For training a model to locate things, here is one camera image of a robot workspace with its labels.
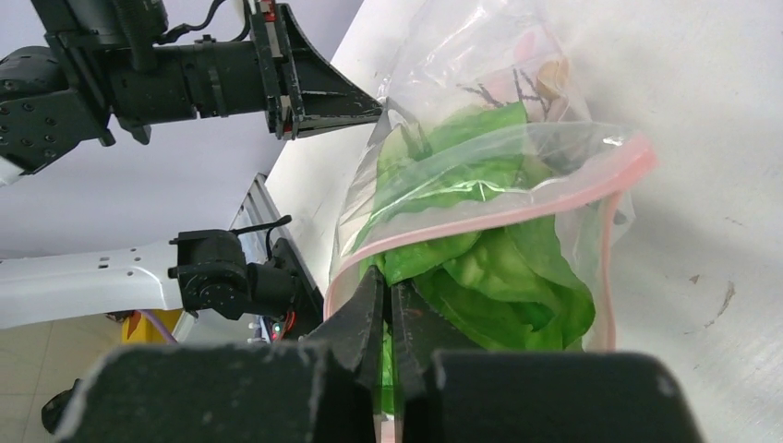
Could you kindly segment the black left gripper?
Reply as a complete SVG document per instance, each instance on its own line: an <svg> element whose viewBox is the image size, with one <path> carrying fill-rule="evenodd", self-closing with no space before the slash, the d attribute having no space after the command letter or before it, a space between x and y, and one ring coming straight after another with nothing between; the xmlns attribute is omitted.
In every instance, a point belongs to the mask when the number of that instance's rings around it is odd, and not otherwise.
<svg viewBox="0 0 783 443"><path fill-rule="evenodd" d="M326 60L291 7L246 1L231 41L170 27L160 1L37 1L43 46L1 62L1 175L36 174L80 142L111 146L115 119L141 144L151 127L263 112L278 139L374 124L382 105Z"/></svg>

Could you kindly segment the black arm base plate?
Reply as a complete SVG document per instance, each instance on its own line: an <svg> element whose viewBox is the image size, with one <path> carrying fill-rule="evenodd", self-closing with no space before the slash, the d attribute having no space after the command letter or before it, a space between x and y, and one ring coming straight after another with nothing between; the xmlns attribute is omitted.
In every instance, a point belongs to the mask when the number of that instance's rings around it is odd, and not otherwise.
<svg viewBox="0 0 783 443"><path fill-rule="evenodd" d="M274 243L271 259L264 267L271 271L274 315L270 317L270 338L302 340L323 318L323 296L311 278L294 244L283 237Z"/></svg>

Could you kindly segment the green fake cabbage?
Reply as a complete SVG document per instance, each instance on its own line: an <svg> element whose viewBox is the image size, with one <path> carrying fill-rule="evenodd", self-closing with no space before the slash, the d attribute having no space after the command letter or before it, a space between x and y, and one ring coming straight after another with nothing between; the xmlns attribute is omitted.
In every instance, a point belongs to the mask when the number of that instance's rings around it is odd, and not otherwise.
<svg viewBox="0 0 783 443"><path fill-rule="evenodd" d="M377 160L365 240L395 216L487 202L512 189L528 190L552 177L513 140L468 160L464 144L528 122L520 104L471 106L428 132L399 126ZM386 281L412 280L423 298L469 339L487 349L578 350L593 326L592 294L560 251L553 216L395 247L366 257Z"/></svg>

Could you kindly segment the brown fake longan bunch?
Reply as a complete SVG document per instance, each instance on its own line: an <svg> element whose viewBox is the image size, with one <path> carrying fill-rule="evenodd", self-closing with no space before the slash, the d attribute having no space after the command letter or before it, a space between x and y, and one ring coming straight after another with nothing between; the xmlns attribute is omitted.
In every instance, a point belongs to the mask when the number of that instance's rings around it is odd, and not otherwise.
<svg viewBox="0 0 783 443"><path fill-rule="evenodd" d="M570 62L553 36L542 28L526 31L504 55L510 64L459 89L486 107L524 107L529 122L560 120L569 106Z"/></svg>

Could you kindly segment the clear zip top bag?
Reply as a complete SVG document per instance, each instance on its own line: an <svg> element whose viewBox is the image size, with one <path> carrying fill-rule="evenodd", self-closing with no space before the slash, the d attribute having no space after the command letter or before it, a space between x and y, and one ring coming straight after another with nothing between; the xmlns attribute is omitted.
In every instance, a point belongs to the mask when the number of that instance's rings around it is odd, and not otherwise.
<svg viewBox="0 0 783 443"><path fill-rule="evenodd" d="M590 118L535 1L426 1L339 218L324 314L371 267L488 349L609 351L608 265L655 166Z"/></svg>

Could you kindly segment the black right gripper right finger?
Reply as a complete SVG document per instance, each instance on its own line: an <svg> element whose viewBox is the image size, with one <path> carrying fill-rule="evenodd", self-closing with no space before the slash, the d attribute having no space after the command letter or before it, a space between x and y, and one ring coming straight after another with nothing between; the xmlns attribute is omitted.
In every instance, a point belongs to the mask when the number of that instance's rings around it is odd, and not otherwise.
<svg viewBox="0 0 783 443"><path fill-rule="evenodd" d="M699 442L684 393L640 353L487 351L409 281L391 288L399 442Z"/></svg>

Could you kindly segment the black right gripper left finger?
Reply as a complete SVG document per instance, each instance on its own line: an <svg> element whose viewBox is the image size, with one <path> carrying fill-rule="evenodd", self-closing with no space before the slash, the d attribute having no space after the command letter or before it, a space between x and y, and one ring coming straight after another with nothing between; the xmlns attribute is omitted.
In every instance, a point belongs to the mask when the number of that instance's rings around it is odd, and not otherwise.
<svg viewBox="0 0 783 443"><path fill-rule="evenodd" d="M124 346L74 390L58 442L378 442L386 283L304 339Z"/></svg>

